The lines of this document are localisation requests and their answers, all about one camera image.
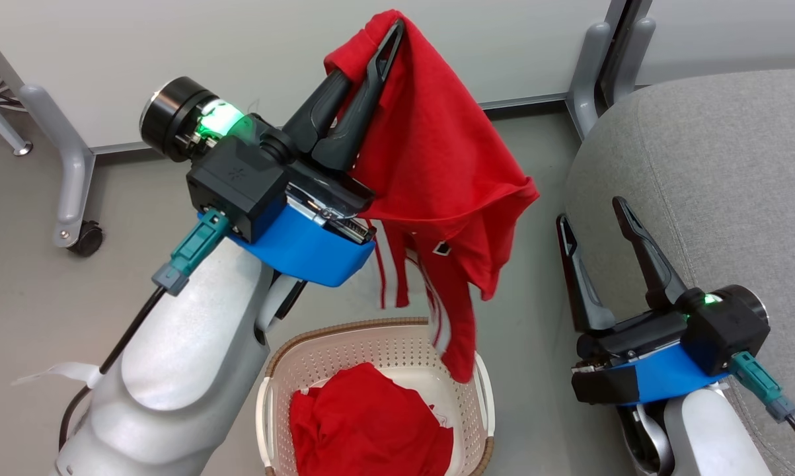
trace clothing tag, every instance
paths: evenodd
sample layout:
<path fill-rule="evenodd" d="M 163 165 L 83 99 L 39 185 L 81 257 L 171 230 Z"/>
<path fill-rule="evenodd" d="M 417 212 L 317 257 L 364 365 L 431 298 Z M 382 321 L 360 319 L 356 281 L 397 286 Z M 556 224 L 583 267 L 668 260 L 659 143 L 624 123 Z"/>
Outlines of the clothing tag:
<path fill-rule="evenodd" d="M 447 425 L 447 416 L 441 413 L 437 413 L 434 405 L 430 405 L 430 412 L 432 412 L 433 415 L 435 416 L 435 419 L 439 421 L 439 425 L 442 425 L 445 428 L 449 428 Z"/>
<path fill-rule="evenodd" d="M 11 385 L 22 385 L 22 383 L 38 380 L 40 377 L 47 376 L 48 374 L 53 374 L 53 376 L 65 376 L 69 379 L 86 382 L 86 386 L 90 389 L 95 388 L 100 378 L 103 377 L 97 365 L 80 364 L 80 362 L 62 362 L 62 364 L 56 364 L 44 372 L 32 374 L 32 376 L 28 377 L 21 377 Z"/>
<path fill-rule="evenodd" d="M 447 256 L 449 252 L 451 252 L 451 247 L 445 241 L 440 241 L 433 250 L 433 253 L 441 256 Z"/>

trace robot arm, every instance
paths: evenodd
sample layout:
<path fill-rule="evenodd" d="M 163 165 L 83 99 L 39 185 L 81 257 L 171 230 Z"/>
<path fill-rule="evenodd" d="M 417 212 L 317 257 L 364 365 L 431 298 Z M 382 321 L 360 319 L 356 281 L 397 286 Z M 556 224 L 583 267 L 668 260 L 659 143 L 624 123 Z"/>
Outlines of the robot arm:
<path fill-rule="evenodd" d="M 557 220 L 574 327 L 582 335 L 572 385 L 579 401 L 621 417 L 639 472 L 653 476 L 767 476 L 769 470 L 718 382 L 732 374 L 777 422 L 795 407 L 754 355 L 770 331 L 762 301 L 741 286 L 688 289 L 623 198 L 613 200 L 635 250 L 651 309 L 621 323 L 585 272 L 566 216 Z"/>
<path fill-rule="evenodd" d="M 185 77 L 151 97 L 141 136 L 192 160 L 186 183 L 200 220 L 153 277 L 147 313 L 101 367 L 52 474 L 203 471 L 270 353 L 271 325 L 307 282 L 339 286 L 373 250 L 375 230 L 355 220 L 373 192 L 347 172 L 403 32 L 401 20 L 392 26 L 349 102 L 351 82 L 336 70 L 282 129 Z"/>

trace white stripe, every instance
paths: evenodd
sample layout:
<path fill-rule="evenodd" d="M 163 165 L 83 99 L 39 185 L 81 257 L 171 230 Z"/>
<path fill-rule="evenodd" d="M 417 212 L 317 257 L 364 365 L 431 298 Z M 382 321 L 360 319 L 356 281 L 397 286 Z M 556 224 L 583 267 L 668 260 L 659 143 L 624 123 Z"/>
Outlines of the white stripe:
<path fill-rule="evenodd" d="M 443 304 L 439 292 L 433 286 L 433 281 L 430 280 L 430 275 L 427 274 L 427 270 L 424 268 L 424 263 L 418 260 L 415 265 L 418 265 L 418 269 L 424 275 L 424 283 L 427 284 L 427 289 L 431 291 L 430 294 L 433 295 L 435 300 L 434 305 L 430 302 L 430 342 L 435 347 L 436 352 L 439 352 L 439 355 L 443 355 L 449 346 L 452 335 L 449 314 L 447 314 L 447 308 Z"/>
<path fill-rule="evenodd" d="M 383 260 L 383 275 L 385 277 L 385 307 L 397 306 L 397 268 L 395 259 L 391 255 L 389 239 L 385 236 L 385 227 L 379 220 L 371 220 L 371 225 L 377 229 L 377 247 L 379 256 Z"/>

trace white strap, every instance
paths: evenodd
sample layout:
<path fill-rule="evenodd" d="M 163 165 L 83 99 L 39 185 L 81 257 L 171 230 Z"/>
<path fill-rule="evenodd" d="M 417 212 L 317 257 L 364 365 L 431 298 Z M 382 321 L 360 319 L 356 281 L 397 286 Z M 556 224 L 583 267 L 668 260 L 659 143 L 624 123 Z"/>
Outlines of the white strap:
<path fill-rule="evenodd" d="M 80 362 L 62 362 L 62 364 L 56 364 L 44 372 L 32 374 L 32 376 L 28 377 L 21 377 L 13 382 L 13 385 L 22 385 L 22 383 L 32 382 L 48 374 L 53 374 L 53 376 L 65 376 L 69 379 L 86 382 L 86 386 L 90 389 L 95 388 L 100 378 L 103 377 L 97 365 L 80 364 Z"/>

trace green led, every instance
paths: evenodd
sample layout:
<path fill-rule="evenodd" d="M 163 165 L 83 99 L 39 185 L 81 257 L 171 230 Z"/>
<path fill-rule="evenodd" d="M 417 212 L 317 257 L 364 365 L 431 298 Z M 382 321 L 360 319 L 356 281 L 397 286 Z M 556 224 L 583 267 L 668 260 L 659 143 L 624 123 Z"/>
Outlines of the green led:
<path fill-rule="evenodd" d="M 222 138 L 244 114 L 226 102 L 218 103 L 209 114 L 198 120 L 198 134 L 201 138 Z"/>
<path fill-rule="evenodd" d="M 706 294 L 706 296 L 702 299 L 702 302 L 705 304 L 714 304 L 715 302 L 721 302 L 723 299 L 720 299 L 720 296 L 715 296 L 714 294 Z"/>

